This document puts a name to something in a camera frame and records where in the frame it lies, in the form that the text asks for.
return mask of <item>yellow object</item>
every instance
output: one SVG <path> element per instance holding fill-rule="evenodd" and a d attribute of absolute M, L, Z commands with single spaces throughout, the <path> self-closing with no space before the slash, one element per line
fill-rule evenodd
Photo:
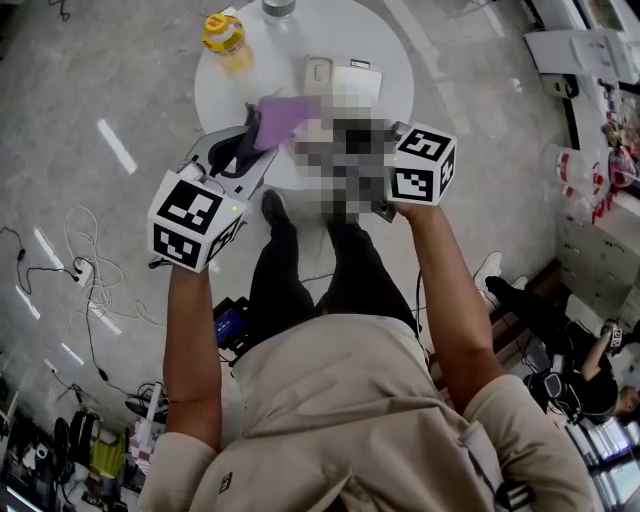
<path fill-rule="evenodd" d="M 117 478 L 125 455 L 125 437 L 120 435 L 116 444 L 106 444 L 100 439 L 91 449 L 91 467 L 106 478 Z"/>
<path fill-rule="evenodd" d="M 235 16 L 209 16 L 202 29 L 202 42 L 229 71 L 241 71 L 253 64 L 253 51 L 245 40 L 242 23 Z"/>

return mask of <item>person sitting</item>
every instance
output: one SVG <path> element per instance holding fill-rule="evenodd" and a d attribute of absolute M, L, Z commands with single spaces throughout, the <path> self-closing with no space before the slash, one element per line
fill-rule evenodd
<path fill-rule="evenodd" d="M 620 352 L 619 347 L 611 347 L 615 322 L 607 321 L 597 338 L 542 297 L 515 289 L 499 277 L 488 277 L 486 284 L 500 303 L 544 343 L 550 360 L 555 355 L 564 356 L 562 381 L 573 387 L 582 414 L 595 423 L 601 423 L 611 416 L 625 417 L 636 409 L 640 404 L 640 393 L 632 386 L 624 386 L 618 391 L 609 361 L 609 356 Z M 633 334 L 624 335 L 621 346 L 636 342 L 638 331 L 636 326 Z M 544 411 L 547 410 L 549 396 L 541 380 L 548 373 L 541 372 L 529 379 L 532 395 Z"/>

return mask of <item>white round table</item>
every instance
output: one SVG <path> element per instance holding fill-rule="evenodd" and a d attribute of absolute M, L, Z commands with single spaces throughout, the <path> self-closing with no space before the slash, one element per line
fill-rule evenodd
<path fill-rule="evenodd" d="M 195 80 L 195 103 L 206 133 L 241 126 L 245 102 L 285 89 L 301 94 L 305 58 L 339 57 L 371 62 L 383 69 L 376 117 L 408 122 L 413 110 L 413 71 L 402 43 L 376 14 L 352 0 L 298 0 L 293 18 L 279 25 L 265 23 L 262 2 L 240 9 L 254 64 L 245 71 L 225 71 L 204 49 Z M 278 152 L 265 184 L 285 189 L 306 188 L 289 152 Z"/>

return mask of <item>yellow bottle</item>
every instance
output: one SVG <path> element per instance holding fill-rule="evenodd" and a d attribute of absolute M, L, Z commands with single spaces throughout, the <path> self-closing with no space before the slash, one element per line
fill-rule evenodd
<path fill-rule="evenodd" d="M 253 63 L 253 51 L 245 40 L 242 23 L 234 16 L 209 16 L 202 30 L 202 42 L 229 71 L 241 71 Z"/>

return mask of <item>purple cloth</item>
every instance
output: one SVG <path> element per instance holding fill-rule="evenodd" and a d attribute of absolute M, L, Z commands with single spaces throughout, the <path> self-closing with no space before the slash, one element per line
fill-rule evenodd
<path fill-rule="evenodd" d="M 319 96 L 294 98 L 265 96 L 260 99 L 258 110 L 260 130 L 253 148 L 258 151 L 267 151 L 287 140 L 303 121 L 320 119 L 321 99 Z"/>

